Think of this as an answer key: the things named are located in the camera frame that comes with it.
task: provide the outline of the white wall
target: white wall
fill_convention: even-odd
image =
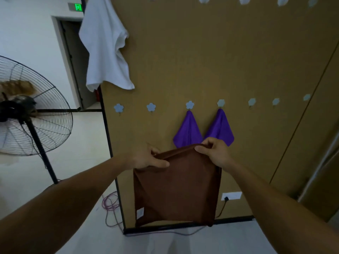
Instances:
[[[52,21],[52,16],[83,17],[70,11],[68,3],[81,0],[0,0],[0,55],[42,74],[74,109],[80,105]]]

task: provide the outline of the fan guard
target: fan guard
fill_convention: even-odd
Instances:
[[[0,86],[6,81],[29,81],[35,89],[31,97],[37,112],[31,116],[45,152],[56,149],[70,136],[73,116],[60,91],[45,77],[12,59],[0,56]],[[9,118],[0,122],[0,153],[31,156],[39,154],[25,123]]]

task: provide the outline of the brown towel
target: brown towel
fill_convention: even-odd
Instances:
[[[199,144],[160,153],[167,168],[134,169],[135,226],[160,220],[212,226],[221,168],[194,150]]]

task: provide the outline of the towel tag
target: towel tag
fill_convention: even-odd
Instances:
[[[144,215],[144,208],[137,210],[137,219],[141,218]]]

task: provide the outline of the exit sign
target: exit sign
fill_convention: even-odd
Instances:
[[[75,10],[76,10],[76,11],[82,11],[82,5],[81,5],[81,3],[75,3],[75,4],[74,4],[74,7],[75,7]]]
[[[68,3],[68,7],[70,11],[82,11],[82,4],[81,3]]]

